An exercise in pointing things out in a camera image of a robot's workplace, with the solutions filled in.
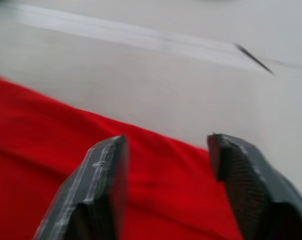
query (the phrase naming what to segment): gray floor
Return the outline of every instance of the gray floor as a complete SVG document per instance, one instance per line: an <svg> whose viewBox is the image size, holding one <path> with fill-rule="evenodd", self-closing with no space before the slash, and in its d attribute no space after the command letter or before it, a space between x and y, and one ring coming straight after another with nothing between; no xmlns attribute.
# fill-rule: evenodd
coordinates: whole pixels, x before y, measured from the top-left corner
<svg viewBox="0 0 302 240"><path fill-rule="evenodd" d="M9 1L0 74L197 146L245 138L302 191L302 0Z"/></svg>

